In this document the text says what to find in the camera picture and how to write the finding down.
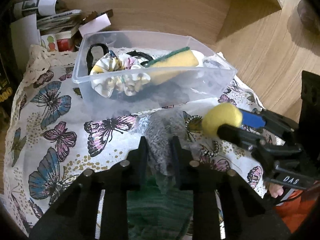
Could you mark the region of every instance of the yellow sponge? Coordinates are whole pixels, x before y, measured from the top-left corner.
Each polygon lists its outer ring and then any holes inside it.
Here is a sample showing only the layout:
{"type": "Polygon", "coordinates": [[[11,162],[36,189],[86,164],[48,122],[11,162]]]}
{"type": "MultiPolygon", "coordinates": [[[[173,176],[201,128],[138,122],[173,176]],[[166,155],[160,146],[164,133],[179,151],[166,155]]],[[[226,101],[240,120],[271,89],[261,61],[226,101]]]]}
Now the yellow sponge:
{"type": "MultiPolygon", "coordinates": [[[[156,59],[148,64],[148,67],[196,67],[199,65],[197,58],[193,55],[190,48],[186,47],[181,50],[173,51],[163,58],[156,59]]],[[[149,73],[151,81],[159,85],[169,79],[177,76],[182,71],[159,71],[149,73]]]]}
{"type": "Polygon", "coordinates": [[[202,131],[205,136],[217,137],[219,126],[229,124],[240,127],[242,123],[242,113],[230,104],[222,103],[212,108],[202,120],[202,131]]]}

